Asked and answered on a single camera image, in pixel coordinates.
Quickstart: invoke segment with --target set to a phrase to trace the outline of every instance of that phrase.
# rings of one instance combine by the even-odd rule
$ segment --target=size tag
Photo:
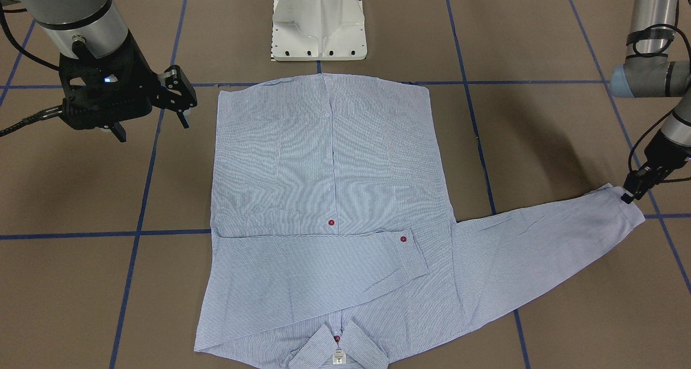
[[[336,350],[331,358],[333,358],[334,365],[346,363],[346,354],[341,349]]]

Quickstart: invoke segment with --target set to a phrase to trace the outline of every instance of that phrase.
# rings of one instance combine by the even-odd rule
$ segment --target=striped shirt
[[[643,221],[606,185],[456,223],[427,89],[317,74],[222,92],[195,351],[385,369],[554,288]]]

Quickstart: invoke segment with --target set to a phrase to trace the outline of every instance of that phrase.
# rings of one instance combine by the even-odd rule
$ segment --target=shirt sleeve
[[[645,218],[610,184],[452,227],[454,279],[476,330],[543,295],[600,258]]]
[[[195,350],[366,303],[428,272],[410,231],[212,236]]]

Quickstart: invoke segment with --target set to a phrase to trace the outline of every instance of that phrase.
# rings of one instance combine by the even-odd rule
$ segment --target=brown surface
[[[182,0],[114,0],[149,64],[170,62]],[[175,62],[195,83],[311,74],[269,61],[271,0],[187,0]],[[600,76],[568,0],[450,0],[468,79]],[[573,0],[605,78],[622,61],[632,0]],[[363,0],[368,59],[325,72],[399,81],[459,81],[445,0]],[[682,29],[691,9],[682,3]],[[24,39],[27,15],[10,17]],[[672,56],[683,59],[680,42]],[[30,50],[57,52],[35,27]],[[17,53],[0,42],[0,84]],[[10,84],[58,84],[24,57]],[[491,214],[462,84],[430,84],[451,202],[459,219]],[[192,128],[166,114],[145,230],[206,229],[218,91],[198,87]],[[472,84],[473,111],[498,211],[583,194],[626,173],[627,144],[602,84]],[[0,125],[56,104],[60,90],[12,88]],[[617,99],[636,139],[675,99]],[[158,111],[125,124],[128,143],[59,120],[0,142],[0,367],[108,367],[133,237],[17,239],[14,234],[135,231]],[[687,184],[656,187],[663,214],[691,214]],[[655,211],[648,197],[639,204]],[[691,218],[665,224],[691,270]],[[210,266],[209,236],[142,236],[116,367],[247,367],[192,352]],[[531,367],[688,367],[691,295],[657,219],[520,311]],[[392,367],[525,367],[513,315]]]

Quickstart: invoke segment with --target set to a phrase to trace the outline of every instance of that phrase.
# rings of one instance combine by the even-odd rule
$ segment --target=gray robot arm
[[[691,155],[689,61],[668,61],[666,54],[676,33],[677,4],[678,0],[635,0],[626,61],[614,69],[610,80],[612,93],[621,98],[682,97],[646,146],[646,162],[629,172],[622,197],[627,203],[668,181],[669,174]]]
[[[124,142],[119,123],[145,116],[156,106],[175,112],[188,127],[185,113],[197,105],[192,84],[179,66],[163,74],[151,71],[113,0],[2,1],[24,3],[60,51],[58,73],[65,99],[50,115],[32,116],[24,123],[59,116],[74,129],[109,129]]]

